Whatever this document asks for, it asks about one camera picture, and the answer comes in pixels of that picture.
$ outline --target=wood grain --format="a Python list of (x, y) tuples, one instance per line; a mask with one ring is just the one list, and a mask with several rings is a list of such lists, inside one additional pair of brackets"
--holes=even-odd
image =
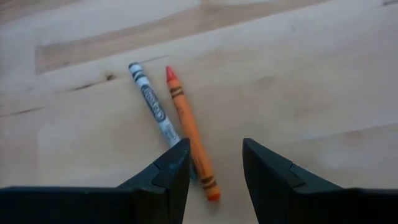
[[(178, 5), (176, 0), (153, 2), (160, 1)], [(140, 31), (127, 33), (126, 39), (115, 35), (115, 42), (109, 36), (89, 48), (76, 45), (91, 52), (76, 49), (86, 63), (77, 60), (36, 75), (38, 43), (65, 41), (68, 52), (68, 41), (129, 26), (130, 18), (108, 19), (126, 0), (94, 7), (96, 2), (28, 16), (34, 18), (29, 26), (21, 20), (0, 30), (0, 187), (115, 187), (164, 153), (167, 144), (127, 69), (141, 61), (182, 133), (165, 66), (180, 77), (221, 188), (221, 202), (210, 205), (201, 187), (192, 184), (185, 223), (257, 223), (243, 176), (243, 138), (342, 187), (398, 188), (391, 178), (398, 169), (398, 4), (332, 0), (262, 16), (265, 1), (206, 0), (210, 6), (202, 9), (191, 8), (199, 1), (190, 1), (183, 9), (165, 10), (170, 15), (189, 8), (180, 18), (198, 22), (190, 30), (192, 21), (174, 19), (162, 29), (162, 20), (155, 21), (158, 13), (141, 18), (145, 8), (150, 10), (145, 3), (138, 14), (142, 22), (134, 22), (155, 25), (131, 29), (146, 35)], [(77, 26), (78, 16), (89, 9), (97, 16)], [(204, 9), (222, 10), (203, 18)], [(101, 14), (107, 15), (105, 22), (96, 23)], [(168, 33), (178, 28), (174, 23), (183, 24), (184, 33)], [(158, 33), (166, 38), (150, 35)], [(118, 48), (118, 41), (130, 50)], [(101, 48), (101, 43), (110, 45)], [(120, 52), (109, 54), (112, 49)]]
[(328, 0), (280, 0), (256, 4), (203, 5), (159, 21), (62, 44), (38, 46), (36, 74), (207, 32)]
[(0, 24), (81, 0), (1, 0)]

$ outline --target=crayon tip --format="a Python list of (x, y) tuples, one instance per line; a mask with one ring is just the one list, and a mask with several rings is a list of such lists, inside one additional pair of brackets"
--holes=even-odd
[(133, 66), (140, 66), (138, 62), (133, 62), (129, 65), (129, 69)]
[(175, 74), (174, 74), (172, 68), (170, 68), (170, 66), (166, 67), (166, 77), (167, 77), (167, 82), (177, 79), (177, 77), (175, 76)]
[(207, 197), (207, 199), (209, 200), (209, 202), (215, 202), (215, 201), (218, 201), (220, 199), (220, 197), (221, 197), (221, 194), (217, 193), (215, 195)]

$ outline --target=white crayon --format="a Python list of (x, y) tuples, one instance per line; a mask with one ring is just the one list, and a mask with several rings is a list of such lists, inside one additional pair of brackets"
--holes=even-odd
[(132, 63), (129, 66), (129, 70), (135, 83), (141, 89), (141, 93), (149, 109), (152, 111), (152, 115), (154, 116), (163, 137), (166, 139), (169, 147), (173, 147), (181, 140), (181, 138), (178, 136), (177, 132), (175, 132), (173, 124), (170, 122), (166, 112), (160, 105), (155, 95), (155, 91), (152, 89), (142, 67), (138, 63)]

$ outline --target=orange crayon tip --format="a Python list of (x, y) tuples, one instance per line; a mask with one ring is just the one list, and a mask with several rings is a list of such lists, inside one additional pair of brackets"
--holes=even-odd
[(215, 202), (215, 201), (218, 201), (220, 199), (220, 197), (221, 197), (221, 194), (217, 193), (215, 195), (208, 196), (207, 199), (209, 200), (209, 202)]
[(177, 79), (177, 77), (175, 76), (175, 74), (174, 74), (172, 68), (170, 68), (170, 66), (166, 67), (166, 77), (167, 77), (167, 82)]

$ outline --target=crayon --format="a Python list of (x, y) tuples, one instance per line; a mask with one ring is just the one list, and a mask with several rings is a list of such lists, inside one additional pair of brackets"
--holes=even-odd
[[(132, 78), (137, 86), (141, 89), (141, 93), (149, 107), (152, 111), (152, 115), (155, 118), (157, 125), (159, 126), (160, 132), (162, 133), (164, 139), (166, 140), (169, 148), (176, 145), (179, 141), (181, 141), (180, 136), (175, 131), (173, 124), (169, 120), (166, 112), (163, 110), (163, 107), (160, 105), (155, 91), (150, 85), (150, 82), (144, 73), (142, 67), (139, 63), (132, 63), (129, 66), (129, 70), (131, 72)], [(191, 179), (196, 179), (196, 173), (193, 169), (193, 165), (191, 162), (191, 171), (190, 171)]]
[(186, 137), (188, 137), (191, 142), (191, 156), (200, 182), (203, 185), (207, 199), (209, 201), (217, 201), (221, 197), (220, 188), (217, 186), (211, 162), (201, 143), (192, 110), (185, 99), (180, 81), (170, 67), (166, 67), (166, 75), (167, 86), (169, 87), (175, 108), (177, 109), (181, 125)]

